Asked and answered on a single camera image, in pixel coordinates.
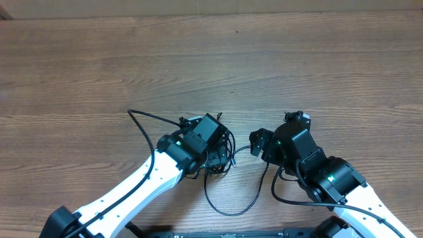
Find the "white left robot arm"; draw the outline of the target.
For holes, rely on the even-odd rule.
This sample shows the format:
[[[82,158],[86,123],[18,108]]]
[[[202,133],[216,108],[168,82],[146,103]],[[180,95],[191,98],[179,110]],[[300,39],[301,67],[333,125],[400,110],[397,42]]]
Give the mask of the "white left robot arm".
[[[227,157],[224,132],[188,130],[163,136],[146,162],[99,199],[71,213],[62,206],[41,237],[116,237],[142,209],[207,162]]]

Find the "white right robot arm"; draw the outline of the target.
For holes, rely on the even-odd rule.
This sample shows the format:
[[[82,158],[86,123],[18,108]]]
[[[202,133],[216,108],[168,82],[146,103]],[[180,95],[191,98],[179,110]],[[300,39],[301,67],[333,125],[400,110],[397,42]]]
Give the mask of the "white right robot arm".
[[[333,218],[322,222],[312,237],[414,237],[381,201],[365,177],[346,160],[326,156],[311,133],[311,119],[302,111],[287,112],[274,131],[261,128],[249,136],[250,152],[296,177],[308,202],[276,200],[296,206],[326,207]]]

